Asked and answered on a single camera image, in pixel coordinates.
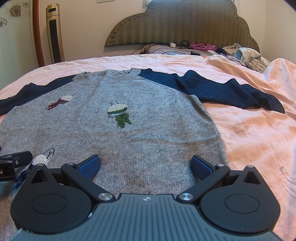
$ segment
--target bed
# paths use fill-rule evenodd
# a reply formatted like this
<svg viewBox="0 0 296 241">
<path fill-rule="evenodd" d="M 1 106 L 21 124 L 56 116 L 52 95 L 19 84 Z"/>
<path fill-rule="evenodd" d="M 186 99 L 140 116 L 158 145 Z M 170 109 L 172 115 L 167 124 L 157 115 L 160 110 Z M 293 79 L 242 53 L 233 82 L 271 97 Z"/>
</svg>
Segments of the bed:
<svg viewBox="0 0 296 241">
<path fill-rule="evenodd" d="M 151 6 L 155 7 L 155 1 L 152 3 L 147 8 L 148 11 Z M 117 44 L 127 44 L 120 41 L 118 40 Z M 236 42 L 235 39 L 230 41 L 230 44 Z M 246 165 L 256 166 L 281 206 L 281 215 L 274 232 L 283 240 L 293 240 L 296 234 L 296 66 L 287 60 L 274 60 L 263 74 L 239 66 L 223 56 L 203 58 L 190 55 L 148 54 L 76 60 L 45 66 L 27 73 L 2 89 L 0 99 L 16 95 L 29 83 L 46 85 L 56 78 L 83 72 L 148 67 L 153 71 L 177 73 L 179 76 L 193 70 L 219 83 L 235 78 L 239 84 L 250 84 L 258 90 L 272 94 L 282 103 L 285 114 L 264 109 L 243 110 L 217 103 L 203 105 L 221 134 L 230 168 L 242 170 Z M 0 206 L 4 207 L 0 215 L 0 240 L 6 240 L 16 232 L 16 229 L 12 228 L 14 224 L 9 213 L 13 197 L 5 196 L 10 188 L 12 185 L 8 183 L 0 190 Z"/>
</svg>

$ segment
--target blue gripper pad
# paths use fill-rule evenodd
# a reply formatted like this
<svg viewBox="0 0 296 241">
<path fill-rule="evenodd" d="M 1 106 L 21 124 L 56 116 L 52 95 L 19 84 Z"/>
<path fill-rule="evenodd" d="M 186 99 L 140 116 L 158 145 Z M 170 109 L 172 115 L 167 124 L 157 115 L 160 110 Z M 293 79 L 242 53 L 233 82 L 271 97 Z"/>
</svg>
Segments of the blue gripper pad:
<svg viewBox="0 0 296 241">
<path fill-rule="evenodd" d="M 98 155 L 92 155 L 75 165 L 75 169 L 88 179 L 91 179 L 99 170 L 101 162 Z"/>
<path fill-rule="evenodd" d="M 196 177 L 203 180 L 216 171 L 216 167 L 201 157 L 194 155 L 191 159 L 191 170 Z"/>
</svg>

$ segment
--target flower wall sticker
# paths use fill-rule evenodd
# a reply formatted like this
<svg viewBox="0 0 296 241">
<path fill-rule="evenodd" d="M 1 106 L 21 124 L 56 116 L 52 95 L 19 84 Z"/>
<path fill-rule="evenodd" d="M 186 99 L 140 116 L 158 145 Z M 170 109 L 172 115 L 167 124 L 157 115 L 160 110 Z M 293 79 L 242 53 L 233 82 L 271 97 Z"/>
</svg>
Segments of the flower wall sticker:
<svg viewBox="0 0 296 241">
<path fill-rule="evenodd" d="M 29 3 L 28 2 L 23 2 L 22 3 L 23 8 L 28 8 L 29 7 Z"/>
<path fill-rule="evenodd" d="M 21 10 L 21 7 L 19 5 L 15 5 L 9 10 L 10 15 L 13 17 L 20 17 L 20 10 Z"/>
<path fill-rule="evenodd" d="M 3 27 L 4 25 L 6 26 L 7 21 L 5 18 L 0 18 L 0 27 Z"/>
</svg>

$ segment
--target headboard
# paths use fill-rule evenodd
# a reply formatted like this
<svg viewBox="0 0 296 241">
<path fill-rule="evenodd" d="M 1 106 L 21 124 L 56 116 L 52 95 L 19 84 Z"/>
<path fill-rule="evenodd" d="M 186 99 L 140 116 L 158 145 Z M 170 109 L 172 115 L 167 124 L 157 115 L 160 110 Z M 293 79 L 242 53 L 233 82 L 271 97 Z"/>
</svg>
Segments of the headboard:
<svg viewBox="0 0 296 241">
<path fill-rule="evenodd" d="M 156 42 L 180 44 L 183 40 L 217 47 L 236 42 L 259 52 L 248 24 L 238 17 L 231 0 L 152 0 L 144 13 L 118 23 L 105 47 Z"/>
</svg>

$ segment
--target sweater collar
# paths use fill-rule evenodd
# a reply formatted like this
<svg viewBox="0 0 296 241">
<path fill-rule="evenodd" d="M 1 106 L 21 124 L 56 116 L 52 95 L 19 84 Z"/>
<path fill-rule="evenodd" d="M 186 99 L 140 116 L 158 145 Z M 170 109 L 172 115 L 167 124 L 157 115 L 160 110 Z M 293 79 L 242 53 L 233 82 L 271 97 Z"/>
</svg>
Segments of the sweater collar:
<svg viewBox="0 0 296 241">
<path fill-rule="evenodd" d="M 103 71 L 98 71 L 98 72 L 83 72 L 81 74 L 77 74 L 73 78 L 73 82 L 81 82 L 84 81 L 86 83 L 91 84 L 93 81 L 97 82 L 98 79 L 100 78 L 101 80 L 108 82 L 108 83 L 113 83 L 117 82 L 120 80 L 126 80 L 129 79 L 135 75 L 138 75 L 141 72 L 140 69 L 129 69 L 129 70 L 114 70 L 114 69 L 108 69 L 108 70 L 103 70 Z"/>
</svg>

